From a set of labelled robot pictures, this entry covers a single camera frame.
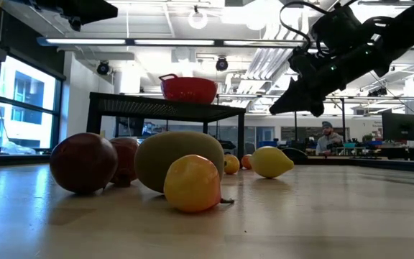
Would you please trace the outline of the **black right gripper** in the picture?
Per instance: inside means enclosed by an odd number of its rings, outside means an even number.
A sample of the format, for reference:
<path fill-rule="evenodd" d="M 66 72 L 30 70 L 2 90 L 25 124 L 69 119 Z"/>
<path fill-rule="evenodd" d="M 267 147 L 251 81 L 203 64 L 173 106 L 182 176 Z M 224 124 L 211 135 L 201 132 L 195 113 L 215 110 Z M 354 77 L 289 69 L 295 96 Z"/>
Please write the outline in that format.
<path fill-rule="evenodd" d="M 271 114 L 305 111 L 320 117 L 325 110 L 324 103 L 313 102 L 323 101 L 337 89 L 345 89 L 348 83 L 374 70 L 375 63 L 373 46 L 359 46 L 335 58 L 316 57 L 297 47 L 289 64 L 298 73 L 298 79 L 290 80 L 288 89 L 269 111 Z"/>

